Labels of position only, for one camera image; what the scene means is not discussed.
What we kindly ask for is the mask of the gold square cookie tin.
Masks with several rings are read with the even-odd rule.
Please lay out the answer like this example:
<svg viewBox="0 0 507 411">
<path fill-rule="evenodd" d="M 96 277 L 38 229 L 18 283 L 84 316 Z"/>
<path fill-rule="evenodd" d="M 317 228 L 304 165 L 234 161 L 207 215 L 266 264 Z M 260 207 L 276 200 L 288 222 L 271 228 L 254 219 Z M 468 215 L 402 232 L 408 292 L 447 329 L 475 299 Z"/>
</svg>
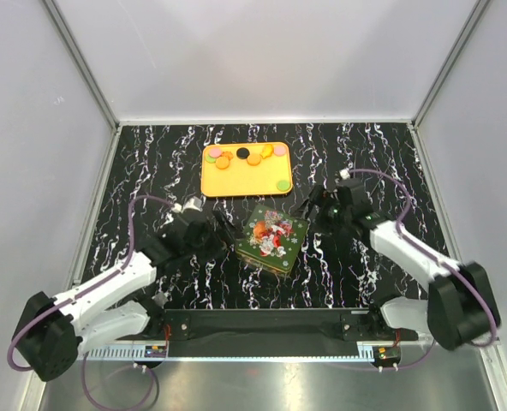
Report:
<svg viewBox="0 0 507 411">
<path fill-rule="evenodd" d="M 238 252 L 237 256 L 248 265 L 254 266 L 280 277 L 287 277 L 291 273 L 295 263 L 293 259 L 285 256 L 261 256 L 243 252 Z"/>
</svg>

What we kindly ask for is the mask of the gold tin lid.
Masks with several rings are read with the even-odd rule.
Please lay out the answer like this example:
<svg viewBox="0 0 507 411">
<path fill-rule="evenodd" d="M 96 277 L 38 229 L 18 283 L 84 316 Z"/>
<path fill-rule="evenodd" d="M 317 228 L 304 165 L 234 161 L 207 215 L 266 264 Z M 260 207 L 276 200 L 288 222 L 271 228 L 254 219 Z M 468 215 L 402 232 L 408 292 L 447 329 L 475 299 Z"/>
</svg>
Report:
<svg viewBox="0 0 507 411">
<path fill-rule="evenodd" d="M 307 220 L 257 205 L 244 227 L 243 237 L 236 242 L 236 253 L 285 256 L 296 261 L 308 227 Z"/>
</svg>

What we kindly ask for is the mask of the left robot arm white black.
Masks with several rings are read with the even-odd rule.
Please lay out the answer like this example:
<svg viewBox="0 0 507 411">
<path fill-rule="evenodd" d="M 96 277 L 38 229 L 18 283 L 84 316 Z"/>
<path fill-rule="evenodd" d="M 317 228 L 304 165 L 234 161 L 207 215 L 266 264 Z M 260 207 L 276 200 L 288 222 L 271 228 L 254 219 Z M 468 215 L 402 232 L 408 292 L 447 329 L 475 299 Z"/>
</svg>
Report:
<svg viewBox="0 0 507 411">
<path fill-rule="evenodd" d="M 163 274 L 191 259 L 219 258 L 239 230 L 220 211 L 185 208 L 138 249 L 91 280 L 49 297 L 31 296 L 15 328 L 10 352 L 18 351 L 41 381 L 63 375 L 86 352 L 121 337 L 158 337 L 164 330 L 161 304 L 135 297 Z"/>
</svg>

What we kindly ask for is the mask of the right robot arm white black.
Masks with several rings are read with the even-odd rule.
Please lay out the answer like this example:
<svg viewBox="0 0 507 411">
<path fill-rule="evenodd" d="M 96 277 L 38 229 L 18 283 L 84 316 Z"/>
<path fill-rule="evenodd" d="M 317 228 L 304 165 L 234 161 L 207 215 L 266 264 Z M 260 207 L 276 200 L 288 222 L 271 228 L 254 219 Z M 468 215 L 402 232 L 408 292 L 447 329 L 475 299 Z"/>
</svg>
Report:
<svg viewBox="0 0 507 411">
<path fill-rule="evenodd" d="M 296 217 L 313 216 L 314 227 L 326 235 L 347 235 L 386 257 L 408 273 L 427 293 L 425 300 L 389 297 L 370 309 L 368 329 L 378 339 L 398 330 L 429 334 L 442 348 L 480 346 L 498 336 L 500 314 L 486 270 L 478 263 L 461 263 L 412 236 L 401 220 L 393 220 L 371 204 L 363 183 L 340 181 L 335 189 L 315 186 L 295 210 Z"/>
</svg>

